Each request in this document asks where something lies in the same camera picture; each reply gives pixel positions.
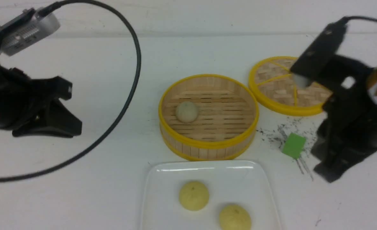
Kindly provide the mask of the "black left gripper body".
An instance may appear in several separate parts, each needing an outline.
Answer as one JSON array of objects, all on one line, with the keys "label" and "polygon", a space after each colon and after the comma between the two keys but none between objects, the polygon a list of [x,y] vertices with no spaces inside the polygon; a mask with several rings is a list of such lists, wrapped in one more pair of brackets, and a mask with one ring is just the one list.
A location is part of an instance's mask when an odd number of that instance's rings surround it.
[{"label": "black left gripper body", "polygon": [[[5,36],[0,33],[0,48]],[[0,130],[22,132],[37,124],[41,120],[40,97],[41,80],[0,64]]]}]

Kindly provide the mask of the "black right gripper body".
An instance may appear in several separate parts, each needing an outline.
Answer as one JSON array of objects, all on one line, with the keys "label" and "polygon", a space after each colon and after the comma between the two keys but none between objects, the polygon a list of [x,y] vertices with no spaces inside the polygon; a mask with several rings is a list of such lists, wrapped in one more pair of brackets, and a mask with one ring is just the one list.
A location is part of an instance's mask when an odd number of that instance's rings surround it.
[{"label": "black right gripper body", "polygon": [[323,137],[333,150],[377,150],[377,67],[335,55],[318,76],[332,91]]}]

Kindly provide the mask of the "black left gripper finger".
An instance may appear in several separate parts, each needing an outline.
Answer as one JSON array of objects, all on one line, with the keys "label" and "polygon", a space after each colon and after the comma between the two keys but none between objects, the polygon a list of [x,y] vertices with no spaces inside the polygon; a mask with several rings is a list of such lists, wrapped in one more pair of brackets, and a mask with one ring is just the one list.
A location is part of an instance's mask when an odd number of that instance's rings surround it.
[{"label": "black left gripper finger", "polygon": [[60,100],[51,100],[25,113],[13,137],[51,136],[72,138],[82,133],[82,121],[74,116]]},{"label": "black left gripper finger", "polygon": [[73,83],[70,81],[60,76],[33,79],[29,80],[28,88],[28,109],[30,111],[39,111],[50,103],[54,103],[62,110],[67,111],[60,99],[70,100],[72,98]]}]

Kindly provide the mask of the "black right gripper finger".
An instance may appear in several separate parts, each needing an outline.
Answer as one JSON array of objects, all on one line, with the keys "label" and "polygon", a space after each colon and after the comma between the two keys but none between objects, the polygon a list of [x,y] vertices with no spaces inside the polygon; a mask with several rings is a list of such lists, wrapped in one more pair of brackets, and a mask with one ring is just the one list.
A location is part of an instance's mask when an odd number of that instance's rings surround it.
[{"label": "black right gripper finger", "polygon": [[337,181],[348,169],[377,152],[377,148],[368,146],[362,148],[361,146],[343,144],[344,156],[342,160],[320,160],[320,163],[314,167],[314,172],[329,183]]},{"label": "black right gripper finger", "polygon": [[321,123],[317,130],[317,140],[311,153],[318,160],[342,160],[344,144],[342,144],[343,125]]}]

